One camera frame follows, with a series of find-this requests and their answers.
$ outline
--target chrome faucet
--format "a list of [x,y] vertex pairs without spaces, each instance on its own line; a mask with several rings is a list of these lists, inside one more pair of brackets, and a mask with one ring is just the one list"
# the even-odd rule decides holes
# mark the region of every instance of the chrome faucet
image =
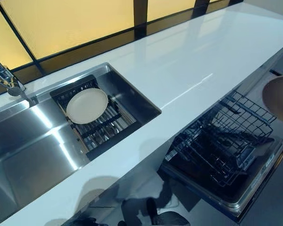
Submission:
[[25,90],[26,87],[18,80],[18,78],[13,75],[13,73],[0,63],[0,85],[7,89],[8,94],[13,97],[21,96],[23,99],[27,100],[29,106],[36,104],[32,99],[29,99]]

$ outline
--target kitchen counter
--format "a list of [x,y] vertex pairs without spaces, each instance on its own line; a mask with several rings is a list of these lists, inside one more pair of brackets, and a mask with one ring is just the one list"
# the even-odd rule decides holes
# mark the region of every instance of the kitchen counter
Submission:
[[[240,3],[27,84],[32,93],[109,62],[162,114],[0,225],[65,222],[82,197],[96,198],[282,47],[283,16]],[[1,95],[0,108],[12,101]]]

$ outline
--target white plate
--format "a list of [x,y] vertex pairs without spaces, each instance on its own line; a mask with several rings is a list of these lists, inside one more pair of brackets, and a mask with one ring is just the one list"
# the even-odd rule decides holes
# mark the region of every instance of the white plate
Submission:
[[101,89],[85,89],[69,101],[66,114],[77,124],[86,124],[99,118],[107,108],[108,98]]

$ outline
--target dishwasher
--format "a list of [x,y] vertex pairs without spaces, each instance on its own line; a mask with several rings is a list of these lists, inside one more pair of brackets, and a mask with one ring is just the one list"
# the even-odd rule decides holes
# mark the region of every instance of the dishwasher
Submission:
[[177,133],[160,167],[237,223],[283,158],[276,117],[238,90]]

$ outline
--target dish rack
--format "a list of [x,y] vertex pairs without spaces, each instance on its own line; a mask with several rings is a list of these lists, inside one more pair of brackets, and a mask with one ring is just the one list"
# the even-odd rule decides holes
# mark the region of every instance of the dish rack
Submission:
[[71,98],[84,89],[97,88],[98,83],[93,75],[72,83],[51,93],[56,104],[63,111],[73,131],[82,141],[86,149],[87,157],[92,160],[100,153],[94,155],[92,151],[107,144],[113,137],[119,135],[123,130],[133,125],[136,120],[116,100],[108,95],[108,106],[105,112],[96,120],[87,124],[76,124],[67,117],[66,108]]
[[247,175],[256,147],[273,140],[270,124],[275,119],[233,91],[175,137],[165,160],[178,154],[218,185],[230,186],[239,175]]

